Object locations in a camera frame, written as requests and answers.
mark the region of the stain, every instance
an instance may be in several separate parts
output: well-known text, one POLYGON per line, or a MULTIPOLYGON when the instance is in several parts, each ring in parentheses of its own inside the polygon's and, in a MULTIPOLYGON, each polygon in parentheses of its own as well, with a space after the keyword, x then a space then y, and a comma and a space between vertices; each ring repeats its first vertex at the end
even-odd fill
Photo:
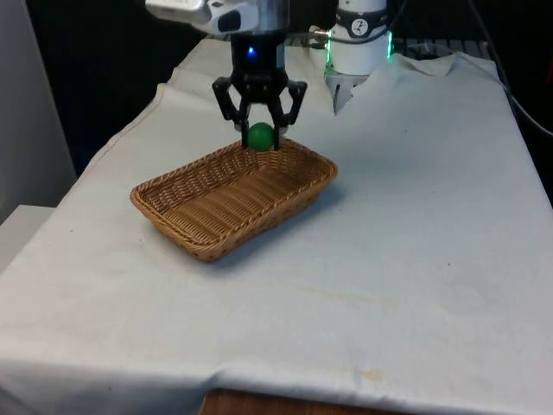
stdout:
POLYGON ((399 306, 401 304, 401 300, 399 298, 389 297, 389 298, 386 298, 385 304, 386 304, 386 309, 397 311, 397 309, 399 309, 399 306))
POLYGON ((324 297, 331 300, 346 301, 349 303, 355 302, 355 303, 364 303, 364 304, 375 304, 377 302, 377 300, 373 297, 360 296, 357 294, 349 294, 346 292, 332 292, 332 291, 317 290, 315 288, 303 287, 300 285, 293 285, 293 284, 276 284, 276 283, 264 283, 264 284, 270 285, 276 288, 280 288, 283 290, 287 289, 287 290, 293 290, 293 291, 301 291, 314 296, 324 297))
POLYGON ((342 300, 342 301, 354 301, 357 303, 369 303, 374 304, 376 303, 376 300, 372 297, 368 296, 359 296, 356 294, 348 294, 345 292, 331 292, 331 291, 324 291, 324 290, 316 290, 314 288, 308 288, 308 287, 294 287, 298 291, 307 292, 309 294, 313 294, 319 297, 325 297, 330 298, 333 300, 342 300))
POLYGON ((358 374, 361 378, 371 382, 381 382, 384 378, 384 374, 380 369, 359 370, 358 374))

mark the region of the white tablecloth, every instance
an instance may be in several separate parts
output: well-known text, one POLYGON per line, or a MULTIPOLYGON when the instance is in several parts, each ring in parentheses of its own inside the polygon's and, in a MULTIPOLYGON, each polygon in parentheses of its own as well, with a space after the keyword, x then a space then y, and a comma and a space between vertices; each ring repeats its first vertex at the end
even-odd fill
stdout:
POLYGON ((212 265, 131 206, 238 139, 211 91, 229 45, 202 42, 0 277, 0 413, 194 413, 215 387, 553 413, 553 215, 501 87, 394 59, 335 118, 287 53, 310 86, 289 136, 337 162, 334 185, 212 265))

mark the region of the basket rim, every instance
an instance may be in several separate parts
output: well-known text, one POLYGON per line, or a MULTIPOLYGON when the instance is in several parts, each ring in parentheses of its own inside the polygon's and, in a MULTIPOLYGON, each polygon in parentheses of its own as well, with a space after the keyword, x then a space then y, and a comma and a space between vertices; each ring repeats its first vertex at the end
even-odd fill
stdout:
POLYGON ((251 217, 248 221, 241 223, 238 227, 235 227, 229 230, 228 232, 226 232, 225 234, 220 235, 217 239, 212 239, 207 242, 202 242, 202 241, 198 241, 193 237, 190 237, 190 235, 184 233, 177 225, 175 225, 173 221, 168 220, 165 216, 163 216, 157 210, 151 207, 151 205, 148 202, 146 202, 142 197, 142 192, 147 189, 151 189, 161 183, 164 183, 174 176, 180 176, 181 174, 191 169, 195 169, 196 167, 201 166, 202 164, 205 164, 206 162, 209 162, 222 154, 231 152, 235 150, 236 147, 239 147, 239 146, 241 147, 242 143, 240 141, 227 145, 222 149, 216 150, 215 152, 210 153, 206 156, 203 156, 202 158, 194 162, 191 162, 185 166, 182 166, 178 169, 169 171, 164 175, 155 177, 151 180, 148 180, 147 182, 139 184, 138 186, 134 187, 130 192, 130 201, 135 205, 135 207, 138 210, 140 210, 150 220, 156 220, 158 222, 161 222, 161 224, 163 224, 165 227, 170 229, 173 233, 176 233, 176 235, 182 239, 181 242, 185 243, 187 246, 190 246, 191 248, 192 247, 206 248, 206 247, 218 246, 224 243, 225 241, 229 240, 236 233, 241 232, 245 229, 248 229, 249 227, 252 227, 253 225, 255 225, 256 222, 261 220, 264 216, 274 211, 275 209, 277 209, 279 206, 283 205, 287 201, 290 201, 292 199, 299 197, 308 189, 321 186, 322 184, 327 182, 331 182, 338 175, 338 167, 336 166, 336 164, 333 161, 327 159, 326 157, 321 156, 316 151, 313 151, 308 147, 305 147, 304 145, 299 144, 288 138, 283 138, 282 143, 283 143, 283 146, 286 145, 286 146, 295 147, 297 150, 302 151, 304 153, 308 153, 310 156, 325 163, 329 167, 328 173, 317 178, 316 180, 313 180, 312 182, 306 185, 301 186, 300 188, 287 194, 285 197, 279 199, 278 201, 275 201, 270 205, 267 205, 267 207, 264 207, 264 209, 259 214, 256 214, 255 216, 251 217))

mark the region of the green light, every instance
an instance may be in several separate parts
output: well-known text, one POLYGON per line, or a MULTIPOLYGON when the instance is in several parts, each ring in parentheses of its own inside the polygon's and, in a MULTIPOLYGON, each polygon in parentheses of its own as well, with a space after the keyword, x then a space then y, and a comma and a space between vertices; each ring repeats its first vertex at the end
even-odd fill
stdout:
POLYGON ((327 43, 327 67, 332 65, 332 30, 327 32, 328 43, 327 43))
POLYGON ((392 38, 393 38, 393 34, 392 34, 392 32, 390 32, 390 34, 388 35, 388 59, 391 58, 391 54, 392 54, 393 49, 394 49, 393 43, 391 42, 392 38))

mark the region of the woven basket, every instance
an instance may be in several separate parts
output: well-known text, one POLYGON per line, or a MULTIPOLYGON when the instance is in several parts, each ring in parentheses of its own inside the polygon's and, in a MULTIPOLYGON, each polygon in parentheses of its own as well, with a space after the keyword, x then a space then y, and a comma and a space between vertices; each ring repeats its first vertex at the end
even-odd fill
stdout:
POLYGON ((288 139, 270 152, 235 143, 141 184, 130 199, 179 246, 213 262, 300 213, 337 174, 334 163, 288 139))

